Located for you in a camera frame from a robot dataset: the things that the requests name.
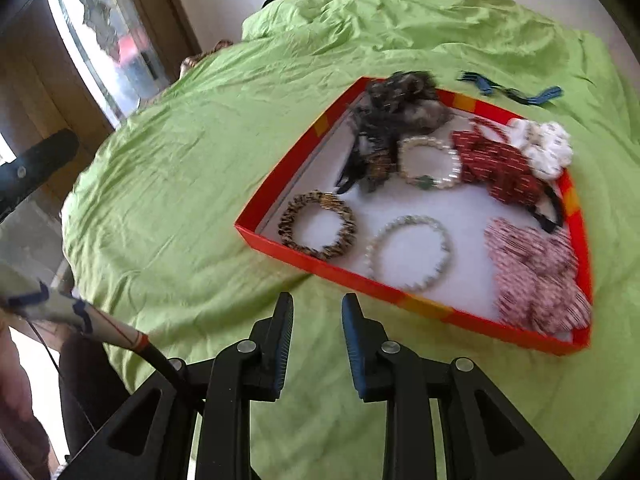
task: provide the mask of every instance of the bed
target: bed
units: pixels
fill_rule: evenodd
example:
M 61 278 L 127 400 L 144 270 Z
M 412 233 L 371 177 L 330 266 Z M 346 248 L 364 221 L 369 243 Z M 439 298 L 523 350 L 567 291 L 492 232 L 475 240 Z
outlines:
M 442 88 L 487 75 L 534 95 L 491 101 L 572 134 L 572 179 L 591 251 L 591 347 L 529 351 L 361 296 L 367 317 L 420 355 L 476 361 L 577 480 L 596 479 L 640 412 L 640 104 L 591 34 L 511 0 L 277 0 L 243 41 L 211 56 L 100 148 L 63 210 L 82 296 L 147 332 L 169 356 L 215 356 L 267 317 L 281 290 L 295 324 L 286 386 L 252 407 L 252 463 L 265 479 L 378 478 L 385 408 L 353 389 L 340 325 L 347 291 L 249 248 L 233 228 L 288 148 L 357 78 L 430 70 Z M 150 369 L 109 348 L 130 389 Z

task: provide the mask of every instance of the red scrunchie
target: red scrunchie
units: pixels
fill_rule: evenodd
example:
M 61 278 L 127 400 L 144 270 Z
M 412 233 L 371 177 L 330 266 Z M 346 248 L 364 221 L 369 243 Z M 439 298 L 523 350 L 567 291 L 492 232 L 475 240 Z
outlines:
M 464 182 L 488 183 L 489 194 L 505 204 L 536 205 L 543 186 L 517 148 L 487 139 L 476 124 L 472 132 L 453 132 L 451 139 L 460 154 Z

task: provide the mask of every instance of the person's leg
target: person's leg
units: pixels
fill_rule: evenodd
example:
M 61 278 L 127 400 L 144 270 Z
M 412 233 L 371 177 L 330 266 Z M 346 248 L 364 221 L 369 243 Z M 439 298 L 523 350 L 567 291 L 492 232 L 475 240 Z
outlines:
M 62 421 L 69 453 L 74 457 L 94 436 L 86 417 L 99 430 L 129 398 L 129 392 L 111 367 L 102 344 L 77 334 L 62 345 L 60 375 Z
M 0 431 L 24 468 L 35 480 L 49 480 L 49 437 L 33 415 L 22 420 L 18 413 L 0 398 Z M 0 478 L 9 476 L 0 464 Z

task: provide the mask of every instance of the blue hair clip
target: blue hair clip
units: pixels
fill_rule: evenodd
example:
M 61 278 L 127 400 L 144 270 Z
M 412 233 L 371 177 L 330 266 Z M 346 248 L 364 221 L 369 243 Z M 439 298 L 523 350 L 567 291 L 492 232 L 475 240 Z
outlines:
M 458 78 L 458 81 L 468 81 L 469 83 L 474 83 L 483 96 L 492 95 L 494 93 L 494 88 L 496 88 L 503 94 L 505 94 L 509 99 L 523 105 L 540 106 L 547 101 L 555 99 L 562 95 L 562 89 L 559 86 L 551 86 L 543 90 L 536 96 L 527 97 L 520 90 L 517 90 L 515 88 L 505 88 L 504 86 L 498 85 L 498 83 L 491 81 L 489 78 L 485 77 L 482 74 L 479 74 L 478 72 L 463 72 L 462 75 Z

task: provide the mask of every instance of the beaded bracelet with green bead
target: beaded bracelet with green bead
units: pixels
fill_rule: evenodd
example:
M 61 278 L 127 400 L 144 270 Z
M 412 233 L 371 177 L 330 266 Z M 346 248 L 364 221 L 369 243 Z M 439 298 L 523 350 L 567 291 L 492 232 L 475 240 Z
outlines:
M 444 178 L 436 178 L 430 174 L 420 176 L 409 175 L 404 169 L 404 158 L 408 150 L 416 148 L 417 146 L 429 146 L 430 148 L 447 152 L 453 162 L 453 167 L 449 175 Z M 402 140 L 398 151 L 398 163 L 400 166 L 400 176 L 409 184 L 417 186 L 420 189 L 431 189 L 433 187 L 445 189 L 447 187 L 453 187 L 460 182 L 460 174 L 462 174 L 462 162 L 460 161 L 458 152 L 445 142 L 431 136 L 408 137 Z

